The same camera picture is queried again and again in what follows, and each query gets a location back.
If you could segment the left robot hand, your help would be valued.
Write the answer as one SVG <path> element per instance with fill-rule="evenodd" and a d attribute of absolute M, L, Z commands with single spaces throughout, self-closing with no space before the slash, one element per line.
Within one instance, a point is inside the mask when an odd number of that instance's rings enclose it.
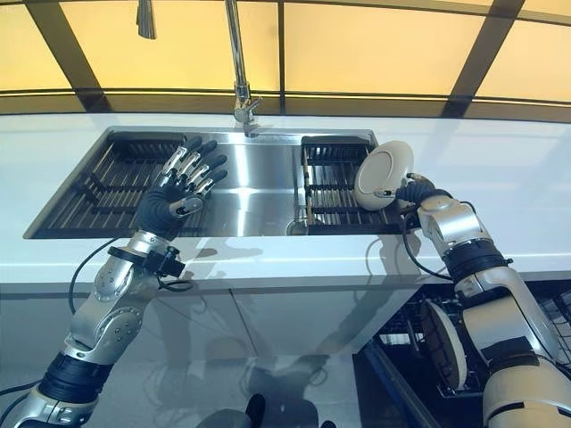
<path fill-rule="evenodd" d="M 214 155 L 217 147 L 217 141 L 199 136 L 183 139 L 137 206 L 138 230 L 172 241 L 203 210 L 207 195 L 228 175 L 222 168 L 228 157 Z"/>

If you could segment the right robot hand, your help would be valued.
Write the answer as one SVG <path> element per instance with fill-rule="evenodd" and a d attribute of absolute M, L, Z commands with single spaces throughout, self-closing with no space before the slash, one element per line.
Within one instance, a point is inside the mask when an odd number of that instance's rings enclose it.
<path fill-rule="evenodd" d="M 423 201 L 433 197 L 453 199 L 449 192 L 437 188 L 430 179 L 417 173 L 407 173 L 399 186 L 376 188 L 373 197 L 372 211 L 388 210 L 394 217 L 415 213 Z"/>

